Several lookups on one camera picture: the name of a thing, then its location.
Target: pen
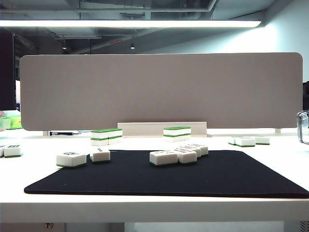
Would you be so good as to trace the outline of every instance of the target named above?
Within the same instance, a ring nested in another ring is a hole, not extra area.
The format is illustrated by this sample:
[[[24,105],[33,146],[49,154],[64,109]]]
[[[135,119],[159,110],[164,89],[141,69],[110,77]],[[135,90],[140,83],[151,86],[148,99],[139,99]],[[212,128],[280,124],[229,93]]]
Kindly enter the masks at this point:
[[[74,132],[49,132],[49,135],[75,135],[80,133],[74,133]]]

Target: mouse pad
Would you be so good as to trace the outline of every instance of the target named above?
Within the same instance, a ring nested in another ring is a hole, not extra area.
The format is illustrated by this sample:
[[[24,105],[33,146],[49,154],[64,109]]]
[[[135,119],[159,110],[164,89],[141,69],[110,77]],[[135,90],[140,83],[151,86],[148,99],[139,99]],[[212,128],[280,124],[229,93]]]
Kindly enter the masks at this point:
[[[309,192],[240,151],[156,167],[150,151],[111,150],[111,162],[62,168],[25,188],[35,194],[309,198]]]

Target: white desk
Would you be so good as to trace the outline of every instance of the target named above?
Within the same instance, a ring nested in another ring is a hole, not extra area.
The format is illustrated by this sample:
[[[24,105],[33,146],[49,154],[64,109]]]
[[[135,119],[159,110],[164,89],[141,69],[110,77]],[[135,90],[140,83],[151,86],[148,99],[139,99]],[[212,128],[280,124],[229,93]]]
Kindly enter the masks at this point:
[[[180,222],[309,220],[309,199],[258,199],[171,196],[93,196],[26,194],[24,187],[57,171],[55,153],[90,147],[89,133],[42,137],[41,131],[0,132],[0,144],[21,144],[20,158],[0,159],[0,219],[24,222]],[[295,130],[272,134],[271,145],[240,148],[227,136],[165,143],[161,138],[125,138],[110,149],[172,149],[186,143],[209,150],[240,150],[309,190],[309,146]]]

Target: gray partition board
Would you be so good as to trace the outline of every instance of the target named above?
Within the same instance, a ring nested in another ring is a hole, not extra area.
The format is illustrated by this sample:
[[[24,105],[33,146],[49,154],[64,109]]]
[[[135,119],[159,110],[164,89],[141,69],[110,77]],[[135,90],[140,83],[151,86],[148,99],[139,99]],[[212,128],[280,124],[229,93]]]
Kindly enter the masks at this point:
[[[25,56],[22,125],[31,131],[172,121],[296,127],[302,71],[298,53]]]

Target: recessed ceiling light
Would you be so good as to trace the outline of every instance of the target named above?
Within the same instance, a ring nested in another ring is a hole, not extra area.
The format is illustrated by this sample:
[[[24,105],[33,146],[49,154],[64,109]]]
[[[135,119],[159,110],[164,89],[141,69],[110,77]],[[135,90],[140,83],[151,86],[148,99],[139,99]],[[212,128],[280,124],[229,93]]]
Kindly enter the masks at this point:
[[[254,28],[261,21],[217,20],[0,20],[2,27]]]

